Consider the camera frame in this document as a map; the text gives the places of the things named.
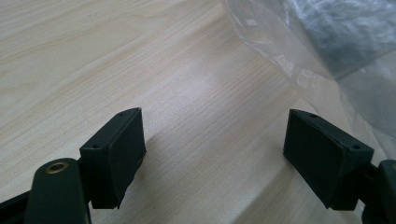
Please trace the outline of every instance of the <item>plastic bag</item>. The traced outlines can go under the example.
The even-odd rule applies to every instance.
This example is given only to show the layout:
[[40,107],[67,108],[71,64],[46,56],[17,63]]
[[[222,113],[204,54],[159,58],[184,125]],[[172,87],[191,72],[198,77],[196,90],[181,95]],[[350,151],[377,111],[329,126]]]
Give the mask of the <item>plastic bag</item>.
[[238,36],[325,119],[396,159],[396,3],[222,0]]

